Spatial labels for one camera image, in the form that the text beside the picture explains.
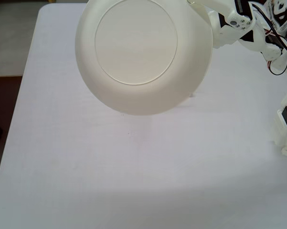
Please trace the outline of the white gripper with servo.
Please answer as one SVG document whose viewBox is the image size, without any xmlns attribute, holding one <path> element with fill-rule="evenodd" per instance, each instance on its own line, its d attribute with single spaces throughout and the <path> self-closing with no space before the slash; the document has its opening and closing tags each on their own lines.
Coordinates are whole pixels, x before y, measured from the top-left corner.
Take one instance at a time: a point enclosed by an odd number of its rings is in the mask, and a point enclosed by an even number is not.
<svg viewBox="0 0 287 229">
<path fill-rule="evenodd" d="M 213 33 L 213 48 L 239 41 L 251 51 L 265 48 L 265 33 L 247 0 L 189 0 L 212 9 L 208 12 Z"/>
</svg>

